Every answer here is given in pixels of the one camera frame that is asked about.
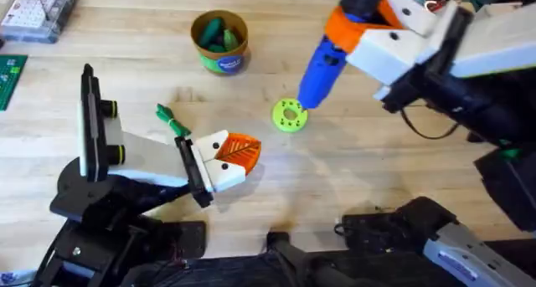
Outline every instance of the green gear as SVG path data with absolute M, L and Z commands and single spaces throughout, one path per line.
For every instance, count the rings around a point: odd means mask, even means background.
M 285 116 L 285 110 L 290 110 L 296 114 L 293 120 Z M 284 132 L 299 131 L 307 123 L 308 111 L 304 110 L 300 102 L 296 99 L 281 99 L 274 106 L 271 112 L 271 119 L 276 127 Z

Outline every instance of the cable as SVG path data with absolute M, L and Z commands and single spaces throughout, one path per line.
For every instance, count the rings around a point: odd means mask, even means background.
M 456 123 L 454 124 L 448 131 L 446 131 L 443 135 L 441 136 L 425 136 L 424 134 L 420 133 L 417 128 L 415 128 L 415 126 L 413 126 L 413 123 L 411 122 L 411 120 L 408 118 L 408 115 L 406 115 L 405 113 L 405 110 L 404 108 L 402 108 L 400 110 L 400 115 L 402 115 L 402 120 L 404 120 L 405 124 L 414 132 L 416 133 L 417 135 L 419 135 L 420 137 L 423 137 L 425 138 L 426 140 L 440 140 L 440 139 L 443 139 L 443 138 L 446 138 L 448 136 L 450 136 L 452 133 L 454 133 L 454 131 L 456 131 L 456 129 L 458 129 L 458 127 L 460 126 L 460 124 Z

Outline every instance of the green toy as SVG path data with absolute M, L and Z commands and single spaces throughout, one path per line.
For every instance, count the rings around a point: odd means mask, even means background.
M 225 53 L 225 52 L 227 52 L 227 50 L 223 46 L 217 45 L 217 44 L 210 44 L 209 45 L 209 51 L 211 51 L 212 53 Z
M 218 37 L 224 28 L 224 20 L 222 18 L 214 18 L 209 21 L 209 24 L 204 28 L 199 37 L 198 44 L 202 48 L 207 48 L 210 43 Z
M 192 134 L 192 132 L 184 127 L 178 120 L 175 120 L 173 112 L 166 106 L 157 105 L 157 115 L 160 120 L 165 121 L 177 136 L 186 137 Z
M 236 36 L 229 29 L 224 30 L 224 45 L 228 52 L 239 46 L 238 39 L 236 39 Z
M 296 99 L 279 100 L 271 112 L 274 124 L 284 132 L 299 131 L 307 123 L 308 116 L 308 111 Z

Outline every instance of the cylindrical container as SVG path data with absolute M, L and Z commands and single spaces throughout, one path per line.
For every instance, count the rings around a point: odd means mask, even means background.
M 198 45 L 198 39 L 210 20 L 222 18 L 224 28 L 229 29 L 236 36 L 239 46 L 225 53 L 214 53 Z M 216 74 L 236 74 L 245 63 L 245 51 L 248 47 L 248 28 L 244 20 L 229 11 L 214 10 L 201 14 L 193 21 L 191 36 L 199 52 L 201 63 Z

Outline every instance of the wooden table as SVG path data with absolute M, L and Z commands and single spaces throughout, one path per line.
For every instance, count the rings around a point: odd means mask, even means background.
M 0 269 L 36 268 L 64 219 L 49 212 L 56 180 L 76 157 L 75 107 L 84 63 L 104 98 L 118 100 L 123 128 L 172 143 L 154 114 L 172 106 L 193 137 L 227 129 L 257 137 L 262 155 L 247 181 L 205 209 L 184 198 L 152 212 L 209 224 L 206 257 L 257 254 L 271 227 L 305 250 L 342 249 L 332 232 L 344 213 L 385 211 L 426 195 L 484 239 L 523 236 L 492 202 L 472 162 L 492 148 L 416 136 L 371 97 L 378 83 L 346 68 L 331 96 L 296 134 L 279 132 L 271 107 L 296 88 L 338 0 L 80 0 L 60 41 L 7 44 L 30 58 L 8 111 L 0 113 Z M 210 9 L 240 14 L 251 62 L 234 77 L 203 69 L 189 37 Z M 425 133 L 451 122 L 409 108 Z

